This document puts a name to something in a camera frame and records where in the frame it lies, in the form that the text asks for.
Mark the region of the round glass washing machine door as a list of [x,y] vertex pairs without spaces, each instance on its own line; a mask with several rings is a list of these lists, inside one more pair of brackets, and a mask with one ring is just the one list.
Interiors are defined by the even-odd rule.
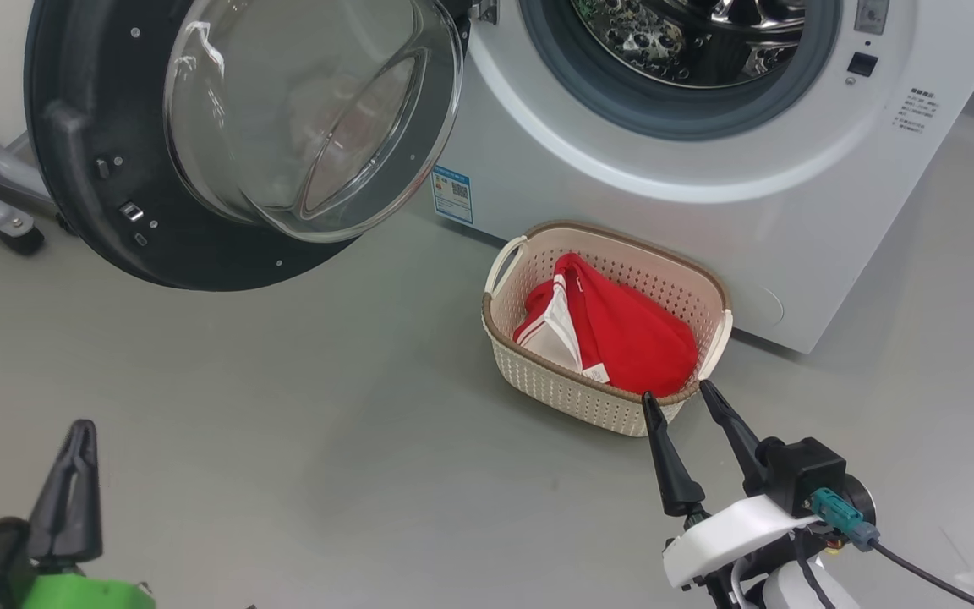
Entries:
[[243,292],[394,215],[455,127],[473,0],[34,0],[28,134],[139,280]]

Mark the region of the red Bulls jersey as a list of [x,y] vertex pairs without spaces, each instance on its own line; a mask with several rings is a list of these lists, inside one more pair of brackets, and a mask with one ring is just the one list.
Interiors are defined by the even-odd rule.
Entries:
[[514,342],[599,384],[672,396],[697,367],[688,324],[635,288],[608,280],[579,254],[558,258],[524,307]]

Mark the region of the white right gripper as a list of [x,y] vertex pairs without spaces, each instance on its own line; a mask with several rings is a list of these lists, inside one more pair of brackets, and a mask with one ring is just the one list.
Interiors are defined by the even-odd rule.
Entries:
[[[691,584],[698,577],[708,579],[727,567],[727,587],[735,590],[741,587],[743,570],[757,567],[758,551],[796,529],[818,523],[819,517],[793,517],[762,495],[768,470],[758,458],[760,440],[710,379],[703,379],[699,386],[712,420],[725,432],[741,466],[742,489],[749,498],[734,502],[674,537],[662,551],[662,566],[672,587]],[[669,436],[664,410],[652,391],[642,394],[642,408],[662,510],[672,518],[702,513],[706,494],[681,461]]]

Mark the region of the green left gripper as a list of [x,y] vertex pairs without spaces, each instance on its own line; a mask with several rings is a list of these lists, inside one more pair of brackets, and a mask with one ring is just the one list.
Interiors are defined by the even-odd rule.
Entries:
[[[103,509],[96,424],[76,420],[30,514],[30,558],[36,562],[93,562],[103,555]],[[157,609],[137,584],[76,573],[40,575],[20,609]]]

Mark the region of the white front-load washing machine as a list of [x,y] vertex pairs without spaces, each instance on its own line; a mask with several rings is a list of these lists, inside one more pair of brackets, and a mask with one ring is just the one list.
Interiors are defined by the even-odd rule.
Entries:
[[711,267],[809,352],[974,92],[974,0],[446,0],[470,22],[435,209]]

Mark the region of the cream perforated laundry basket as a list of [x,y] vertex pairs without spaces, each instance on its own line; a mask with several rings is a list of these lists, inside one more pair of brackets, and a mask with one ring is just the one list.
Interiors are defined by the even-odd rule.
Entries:
[[687,384],[658,394],[673,420],[698,384],[709,378],[733,332],[733,301],[718,275],[695,260],[647,240],[577,221],[545,222],[511,239],[495,258],[482,298],[482,323],[500,374],[511,386],[573,419],[631,438],[647,435],[638,394],[599,384],[531,354],[512,332],[524,319],[524,300],[551,277],[561,255],[576,253],[610,280],[635,288],[688,324],[698,362]]

